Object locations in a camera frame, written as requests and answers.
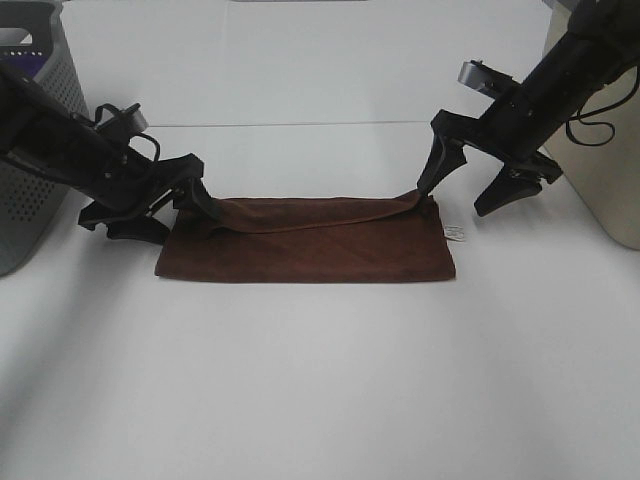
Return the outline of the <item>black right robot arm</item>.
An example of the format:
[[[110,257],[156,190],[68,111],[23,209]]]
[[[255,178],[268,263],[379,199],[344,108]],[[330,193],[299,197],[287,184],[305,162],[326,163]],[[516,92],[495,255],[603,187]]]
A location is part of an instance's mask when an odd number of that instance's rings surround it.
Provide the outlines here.
[[[492,98],[478,118],[439,111],[431,121],[433,143],[417,189],[428,195],[466,162],[471,146],[502,167],[475,200],[479,216],[539,194],[563,171],[540,153],[559,129],[568,136],[574,121],[586,122],[583,108],[605,86],[639,67],[639,4],[636,1],[581,1],[565,33],[522,82],[478,60],[463,64],[459,83]]]

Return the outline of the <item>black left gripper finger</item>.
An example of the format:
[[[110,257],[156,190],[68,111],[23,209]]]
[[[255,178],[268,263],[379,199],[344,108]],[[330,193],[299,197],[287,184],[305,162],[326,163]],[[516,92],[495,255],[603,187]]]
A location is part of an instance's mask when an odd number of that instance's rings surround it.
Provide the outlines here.
[[[170,229],[150,213],[125,218],[109,215],[103,219],[107,227],[107,237],[111,240],[135,240],[163,245]]]
[[[503,167],[474,202],[476,213],[484,217],[515,201],[532,197],[542,190],[533,172]]]

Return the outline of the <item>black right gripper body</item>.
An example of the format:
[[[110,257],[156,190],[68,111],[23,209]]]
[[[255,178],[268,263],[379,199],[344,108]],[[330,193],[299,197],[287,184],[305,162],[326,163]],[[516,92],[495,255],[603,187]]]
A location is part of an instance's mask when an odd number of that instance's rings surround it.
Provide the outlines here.
[[[535,100],[511,92],[494,101],[478,118],[439,111],[431,121],[434,139],[455,139],[499,159],[509,168],[533,172],[555,182],[559,165],[539,148],[564,123],[557,99]]]

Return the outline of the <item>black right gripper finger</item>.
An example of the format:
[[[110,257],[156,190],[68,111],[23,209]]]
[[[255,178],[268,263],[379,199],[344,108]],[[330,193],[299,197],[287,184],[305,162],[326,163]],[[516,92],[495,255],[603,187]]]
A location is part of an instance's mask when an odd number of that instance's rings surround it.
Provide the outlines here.
[[[455,139],[434,139],[426,165],[417,181],[422,194],[429,194],[444,178],[466,164],[464,144]]]
[[[209,195],[200,179],[187,178],[172,188],[172,194],[175,209],[215,221],[219,219],[220,207],[217,200]]]

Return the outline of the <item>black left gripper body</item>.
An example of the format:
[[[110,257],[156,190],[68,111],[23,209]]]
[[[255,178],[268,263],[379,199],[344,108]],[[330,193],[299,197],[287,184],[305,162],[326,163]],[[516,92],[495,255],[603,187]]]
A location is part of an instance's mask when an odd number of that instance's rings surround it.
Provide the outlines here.
[[[81,210],[78,224],[93,231],[100,224],[105,226],[103,219],[109,215],[131,218],[150,213],[155,217],[163,206],[173,204],[173,187],[187,178],[202,181],[203,174],[204,163],[193,154],[151,161],[129,153],[119,163],[109,163],[90,183],[78,187],[92,199]]]

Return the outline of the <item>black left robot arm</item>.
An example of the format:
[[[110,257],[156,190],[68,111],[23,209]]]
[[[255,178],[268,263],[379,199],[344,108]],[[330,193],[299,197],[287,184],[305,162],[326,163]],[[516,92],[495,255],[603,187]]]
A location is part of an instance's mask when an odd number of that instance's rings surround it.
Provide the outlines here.
[[[79,224],[104,226],[112,239],[244,246],[340,239],[425,248],[444,238],[431,189],[465,162],[461,142],[447,136],[417,188],[395,198],[219,199],[207,192],[197,156],[136,151],[131,141],[144,131],[135,115],[104,104],[86,118],[15,68],[1,68],[2,154],[21,170],[85,194],[90,202]]]

